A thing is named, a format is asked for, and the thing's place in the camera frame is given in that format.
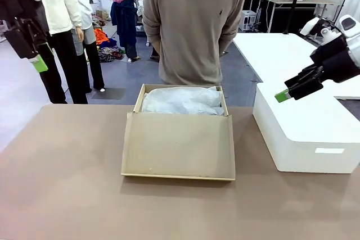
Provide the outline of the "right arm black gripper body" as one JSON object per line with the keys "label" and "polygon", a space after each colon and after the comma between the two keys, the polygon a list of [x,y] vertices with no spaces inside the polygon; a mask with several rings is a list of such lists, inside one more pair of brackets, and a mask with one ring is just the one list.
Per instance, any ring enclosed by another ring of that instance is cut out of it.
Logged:
{"label": "right arm black gripper body", "polygon": [[342,83],[359,75],[359,67],[354,62],[345,37],[337,37],[319,46],[310,58],[321,70],[318,76],[321,83],[326,80]]}

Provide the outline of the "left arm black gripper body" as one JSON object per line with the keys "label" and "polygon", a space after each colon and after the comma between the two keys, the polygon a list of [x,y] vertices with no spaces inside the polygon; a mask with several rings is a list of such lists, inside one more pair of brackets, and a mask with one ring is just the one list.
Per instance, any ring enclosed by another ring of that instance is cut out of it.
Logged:
{"label": "left arm black gripper body", "polygon": [[15,26],[18,19],[35,18],[34,0],[1,0],[1,21],[8,30]]}

